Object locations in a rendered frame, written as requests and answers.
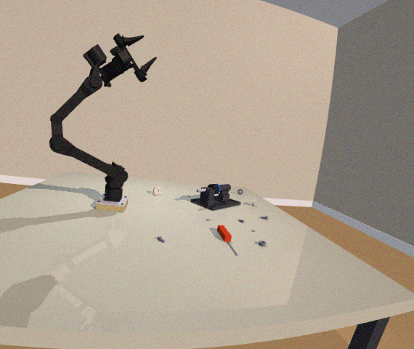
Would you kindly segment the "red-handled screwdriver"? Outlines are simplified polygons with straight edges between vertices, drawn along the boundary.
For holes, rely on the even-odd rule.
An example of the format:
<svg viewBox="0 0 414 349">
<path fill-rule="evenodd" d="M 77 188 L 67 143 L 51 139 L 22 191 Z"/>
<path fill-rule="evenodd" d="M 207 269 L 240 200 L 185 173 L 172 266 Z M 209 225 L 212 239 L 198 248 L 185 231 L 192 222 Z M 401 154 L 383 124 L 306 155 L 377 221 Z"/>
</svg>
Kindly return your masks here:
<svg viewBox="0 0 414 349">
<path fill-rule="evenodd" d="M 235 255 L 238 256 L 236 251 L 232 248 L 232 246 L 229 243 L 231 241 L 231 235 L 230 235 L 229 231 L 223 225 L 218 225 L 217 231 L 218 231 L 219 235 L 223 238 L 223 240 L 228 243 L 228 245 L 233 250 Z"/>
</svg>

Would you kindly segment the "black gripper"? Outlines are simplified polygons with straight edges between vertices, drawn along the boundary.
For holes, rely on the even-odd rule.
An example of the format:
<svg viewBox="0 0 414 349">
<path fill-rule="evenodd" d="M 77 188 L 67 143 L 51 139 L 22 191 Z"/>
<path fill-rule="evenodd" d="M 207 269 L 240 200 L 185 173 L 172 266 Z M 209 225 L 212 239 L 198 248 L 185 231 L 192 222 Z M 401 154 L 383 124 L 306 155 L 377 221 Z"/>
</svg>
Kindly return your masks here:
<svg viewBox="0 0 414 349">
<path fill-rule="evenodd" d="M 132 44 L 138 42 L 141 38 L 144 38 L 144 36 L 141 35 L 137 37 L 123 37 L 123 36 L 121 37 L 119 33 L 114 35 L 113 37 L 117 46 L 119 46 L 120 49 L 124 48 L 128 55 L 130 55 L 130 53 L 128 52 L 128 49 L 126 48 L 126 46 L 131 46 Z M 146 81 L 147 71 L 149 70 L 150 66 L 155 62 L 157 57 L 154 57 L 153 59 L 149 60 L 145 65 L 141 66 L 140 69 L 137 67 L 137 64 L 134 62 L 134 59 L 132 58 L 132 56 L 130 58 L 131 58 L 131 63 L 129 63 L 128 65 L 130 64 L 131 65 L 128 68 L 124 68 L 122 70 L 118 69 L 119 64 L 117 64 L 117 61 L 115 62 L 111 61 L 110 63 L 111 63 L 111 66 L 113 67 L 113 70 L 115 70 L 115 72 L 120 76 L 121 74 L 123 74 L 123 72 L 133 67 L 135 70 L 134 74 L 136 75 L 138 80 L 140 82 Z"/>
</svg>

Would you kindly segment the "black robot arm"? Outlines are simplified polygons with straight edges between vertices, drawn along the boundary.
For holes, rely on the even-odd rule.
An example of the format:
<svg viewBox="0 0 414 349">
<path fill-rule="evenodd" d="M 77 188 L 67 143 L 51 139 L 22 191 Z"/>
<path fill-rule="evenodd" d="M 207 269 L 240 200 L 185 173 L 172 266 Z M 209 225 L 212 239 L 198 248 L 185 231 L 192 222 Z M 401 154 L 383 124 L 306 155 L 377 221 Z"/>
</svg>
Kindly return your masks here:
<svg viewBox="0 0 414 349">
<path fill-rule="evenodd" d="M 117 64 L 119 64 L 118 69 L 122 70 L 131 65 L 128 65 L 131 62 L 131 56 L 127 54 L 124 48 L 120 49 L 119 46 L 116 46 L 111 49 L 110 52 L 112 56 L 115 55 L 113 58 L 114 60 L 112 59 L 112 61 L 117 61 Z M 107 56 L 98 44 L 85 52 L 83 56 L 92 69 L 77 92 L 68 99 L 58 111 L 51 115 L 52 136 L 49 141 L 50 149 L 55 153 L 78 159 L 107 174 L 107 177 L 105 177 L 106 185 L 104 201 L 120 202 L 123 196 L 122 186 L 128 179 L 128 173 L 124 170 L 125 168 L 114 162 L 112 165 L 106 164 L 93 155 L 89 155 L 81 149 L 76 148 L 63 137 L 62 121 L 65 117 L 68 116 L 79 103 L 83 102 L 85 98 L 99 90 L 102 87 L 102 82 L 104 82 L 104 87 L 111 87 L 112 85 L 110 81 L 118 76 L 115 70 L 113 70 L 111 63 L 100 68 L 102 64 L 106 63 Z"/>
</svg>

